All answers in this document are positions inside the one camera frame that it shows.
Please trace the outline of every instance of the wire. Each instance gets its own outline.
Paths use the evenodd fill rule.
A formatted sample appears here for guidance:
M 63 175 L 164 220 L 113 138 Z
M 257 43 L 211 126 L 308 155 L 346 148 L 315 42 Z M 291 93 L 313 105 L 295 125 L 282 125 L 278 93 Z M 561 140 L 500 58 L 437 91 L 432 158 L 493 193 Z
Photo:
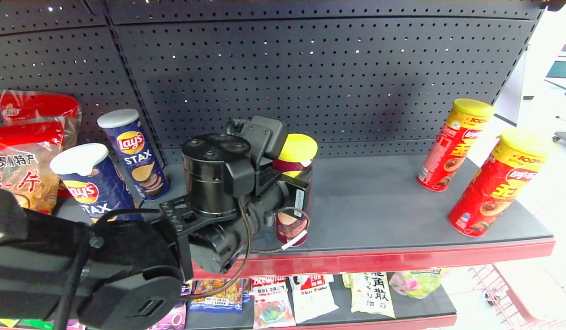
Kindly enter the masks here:
M 305 219 L 308 221 L 308 225 L 305 227 L 306 231 L 309 231 L 309 226 L 312 223 L 312 220 L 309 218 L 309 215 L 303 211 L 303 209 L 300 209 L 298 207 L 293 207 L 293 206 L 287 206 L 287 207 L 283 207 L 281 209 L 277 209 L 275 211 L 275 213 L 278 215 L 279 212 L 283 212 L 283 211 L 297 211 L 299 213 L 301 213 L 301 215 L 303 215 L 305 217 Z M 274 248 L 274 249 L 251 249 L 250 253 L 276 253 L 276 252 L 281 252 L 283 251 L 283 247 L 279 247 L 279 248 Z M 241 254 L 245 253 L 245 251 L 241 251 L 239 252 L 236 257 L 239 257 Z
M 238 200 L 238 207 L 240 208 L 240 212 L 242 213 L 242 220 L 244 221 L 244 227 L 246 228 L 246 232 L 247 232 L 248 246 L 250 246 L 252 240 L 252 233 L 250 232 L 250 220 L 248 219 L 248 215 L 244 209 L 242 198 L 238 198 L 237 200 Z M 247 250 L 246 255 L 244 256 L 244 260 L 242 261 L 242 264 L 240 265 L 240 268 L 238 269 L 236 274 L 234 274 L 234 276 L 232 276 L 232 278 L 230 278 L 228 282 L 226 282 L 222 287 L 217 288 L 215 290 L 202 292 L 201 294 L 184 295 L 180 298 L 180 300 L 203 299 L 226 291 L 228 288 L 230 288 L 230 286 L 232 286 L 232 284 L 234 284 L 238 280 L 238 278 L 240 278 L 240 275 L 242 275 L 242 272 L 247 265 L 249 257 L 250 257 L 250 250 Z
M 98 219 L 98 222 L 92 225 L 92 230 L 98 230 L 103 227 L 109 219 L 116 217 L 118 215 L 129 215 L 134 213 L 159 213 L 158 209 L 115 209 Z M 71 315 L 71 308 L 73 307 L 73 299 L 75 299 L 75 293 L 77 292 L 77 287 L 79 286 L 79 280 L 81 278 L 81 272 L 88 261 L 89 251 L 90 251 L 90 239 L 92 232 L 85 234 L 75 257 L 73 258 L 73 263 L 69 268 L 69 276 L 65 280 L 65 286 L 63 287 L 63 293 L 61 294 L 61 299 L 59 300 L 59 306 L 57 307 L 55 316 L 55 328 L 54 330 L 66 330 L 67 322 L 69 321 L 69 315 Z

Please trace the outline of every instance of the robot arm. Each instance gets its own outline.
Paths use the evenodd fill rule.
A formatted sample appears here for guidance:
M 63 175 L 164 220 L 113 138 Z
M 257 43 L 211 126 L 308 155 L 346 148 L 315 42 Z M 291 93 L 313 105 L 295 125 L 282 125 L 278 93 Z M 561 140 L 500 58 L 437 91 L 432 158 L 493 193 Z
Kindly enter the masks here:
M 22 209 L 0 190 L 0 318 L 52 319 L 85 240 L 69 317 L 101 330 L 158 322 L 193 277 L 192 259 L 209 272 L 230 270 L 249 238 L 272 225 L 297 190 L 308 191 L 310 172 L 299 180 L 260 165 L 283 148 L 281 121 L 256 115 L 231 122 L 228 133 L 182 145 L 187 195 L 160 204 L 152 221 L 88 226 Z

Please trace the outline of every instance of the yellow-red chip can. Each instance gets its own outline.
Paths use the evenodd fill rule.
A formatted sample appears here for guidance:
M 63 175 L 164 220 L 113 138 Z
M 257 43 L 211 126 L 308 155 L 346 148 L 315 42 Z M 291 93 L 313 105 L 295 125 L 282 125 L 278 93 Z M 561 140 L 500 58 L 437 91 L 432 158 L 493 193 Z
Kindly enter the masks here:
M 417 175 L 419 184 L 442 192 L 462 165 L 474 141 L 495 113 L 485 102 L 457 99 Z
M 450 224 L 467 236 L 484 235 L 554 150 L 548 137 L 522 129 L 504 131 L 448 214 Z

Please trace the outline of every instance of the green snack bag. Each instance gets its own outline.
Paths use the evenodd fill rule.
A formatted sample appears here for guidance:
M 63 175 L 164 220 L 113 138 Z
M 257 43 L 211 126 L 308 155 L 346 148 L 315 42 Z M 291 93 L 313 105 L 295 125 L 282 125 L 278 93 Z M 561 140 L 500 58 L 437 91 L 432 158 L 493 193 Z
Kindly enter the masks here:
M 423 299 L 442 285 L 448 268 L 431 268 L 417 271 L 398 271 L 393 274 L 389 285 L 398 294 Z

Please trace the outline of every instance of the white snack bag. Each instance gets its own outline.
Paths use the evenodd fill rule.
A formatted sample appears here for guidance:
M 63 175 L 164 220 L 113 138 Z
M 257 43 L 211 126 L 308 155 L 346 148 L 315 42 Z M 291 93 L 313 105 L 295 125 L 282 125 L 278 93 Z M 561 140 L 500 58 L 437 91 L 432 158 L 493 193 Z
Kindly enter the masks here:
M 331 313 L 339 308 L 334 302 L 326 277 L 326 275 L 303 275 L 289 278 L 297 323 Z
M 352 274 L 350 311 L 395 317 L 386 272 Z

